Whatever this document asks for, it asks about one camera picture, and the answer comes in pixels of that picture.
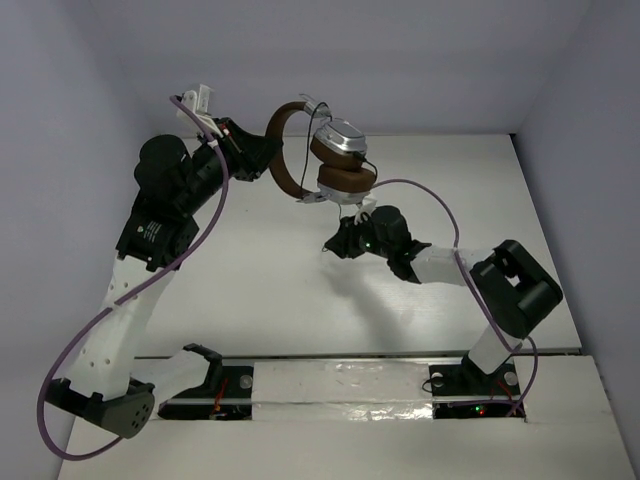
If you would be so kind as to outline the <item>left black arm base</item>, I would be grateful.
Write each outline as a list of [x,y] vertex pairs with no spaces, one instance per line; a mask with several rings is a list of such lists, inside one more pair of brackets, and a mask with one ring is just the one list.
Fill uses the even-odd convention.
[[214,350],[191,343],[183,348],[207,363],[207,370],[158,408],[163,420],[251,420],[254,367],[228,365]]

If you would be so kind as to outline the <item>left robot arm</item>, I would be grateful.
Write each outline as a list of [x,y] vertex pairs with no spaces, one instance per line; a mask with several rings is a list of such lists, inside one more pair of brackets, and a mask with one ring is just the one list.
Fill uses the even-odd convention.
[[147,368],[134,365],[161,295],[212,231],[199,228],[196,212],[213,195],[225,197],[231,180],[258,179],[282,150],[278,134],[254,135],[229,118],[214,123],[220,131],[207,133],[194,151],[171,134],[141,147],[134,169],[139,191],[116,244],[102,309],[64,349],[77,354],[68,370],[47,374],[38,396],[40,427],[51,405],[131,438],[172,396],[192,387],[211,394],[221,386],[220,355],[198,344]]

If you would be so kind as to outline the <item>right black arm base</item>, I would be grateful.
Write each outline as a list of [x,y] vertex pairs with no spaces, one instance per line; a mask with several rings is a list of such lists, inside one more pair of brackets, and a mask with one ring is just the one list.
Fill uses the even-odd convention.
[[512,355],[493,373],[484,373],[465,357],[444,356],[427,366],[421,390],[433,401],[436,419],[472,420],[527,417]]

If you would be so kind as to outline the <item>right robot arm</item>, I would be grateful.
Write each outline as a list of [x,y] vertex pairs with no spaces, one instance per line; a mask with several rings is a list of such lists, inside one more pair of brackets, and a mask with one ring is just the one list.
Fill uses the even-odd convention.
[[456,373],[475,393],[497,382],[499,368],[563,300],[559,284],[519,242],[489,250],[438,247],[413,238],[394,206],[342,218],[324,249],[340,259],[381,257],[409,283],[468,288],[489,322]]

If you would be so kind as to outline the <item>brown silver headphones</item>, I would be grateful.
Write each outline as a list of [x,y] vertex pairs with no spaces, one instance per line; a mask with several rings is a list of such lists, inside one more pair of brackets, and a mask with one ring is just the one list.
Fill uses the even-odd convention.
[[317,190],[307,190],[300,181],[294,180],[281,149],[269,166],[276,185],[301,203],[330,201],[357,206],[370,196],[377,180],[376,173],[364,166],[368,150],[366,136],[349,122],[335,118],[328,104],[305,94],[299,101],[288,102],[272,114],[265,136],[281,142],[287,122],[298,112],[306,113],[311,121],[324,121],[311,130],[307,146],[307,151],[320,161]]

